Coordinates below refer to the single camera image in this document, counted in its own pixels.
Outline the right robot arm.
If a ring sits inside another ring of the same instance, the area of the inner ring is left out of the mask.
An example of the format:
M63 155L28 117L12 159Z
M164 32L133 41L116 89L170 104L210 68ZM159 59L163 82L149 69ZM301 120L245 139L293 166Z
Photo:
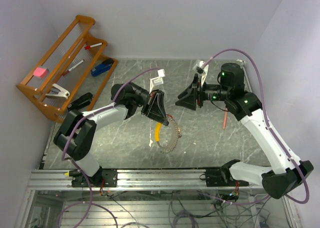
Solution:
M280 199L300 186L314 167L309 160L302 161L272 129L259 98L245 90L245 72L241 66L224 63L217 84L206 83L208 69L204 61L196 62L192 83L178 95L176 106L194 111L205 101L224 102L227 111L255 138L270 164L257 166L231 160L220 167L221 182L226 186L238 181L256 184L274 199Z

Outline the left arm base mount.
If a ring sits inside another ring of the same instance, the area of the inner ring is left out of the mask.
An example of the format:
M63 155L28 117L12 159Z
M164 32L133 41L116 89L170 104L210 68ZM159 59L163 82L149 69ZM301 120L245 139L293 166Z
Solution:
M70 170L64 175L71 177L73 188L88 188L85 176L78 170ZM87 178L92 187L115 188L118 181L118 172L115 169L100 168L94 176Z

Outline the large keyring with yellow handle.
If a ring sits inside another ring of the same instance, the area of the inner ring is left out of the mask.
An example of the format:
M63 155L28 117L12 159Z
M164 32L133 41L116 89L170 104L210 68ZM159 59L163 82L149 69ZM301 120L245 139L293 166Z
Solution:
M167 114L166 116L169 122L168 126L171 127L171 138L169 140L169 144L161 145L160 132L163 126L161 123L158 122L156 124L155 131L154 131L154 140L157 146L160 148L160 152L163 154L169 154L173 152L178 144L179 139L182 137L181 130L178 126L178 123L173 118L173 116L170 114Z

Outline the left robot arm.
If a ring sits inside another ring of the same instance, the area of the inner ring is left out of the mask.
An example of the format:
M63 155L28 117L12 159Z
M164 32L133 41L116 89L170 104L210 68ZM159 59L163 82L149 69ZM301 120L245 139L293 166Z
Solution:
M127 120L137 108L142 108L141 114L147 118L168 126L164 95L159 89L149 92L133 82L115 84L111 88L111 104L88 112L71 110L53 142L62 151L62 158L74 162L85 182L96 187L104 181L103 168L90 152L96 131Z

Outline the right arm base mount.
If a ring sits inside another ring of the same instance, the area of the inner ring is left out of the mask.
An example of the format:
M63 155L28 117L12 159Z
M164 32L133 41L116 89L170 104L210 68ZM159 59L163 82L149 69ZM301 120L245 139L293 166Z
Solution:
M233 159L222 166L206 168L199 179L205 181L207 187L248 187L247 181L235 180L230 173L231 166L239 162L240 160Z

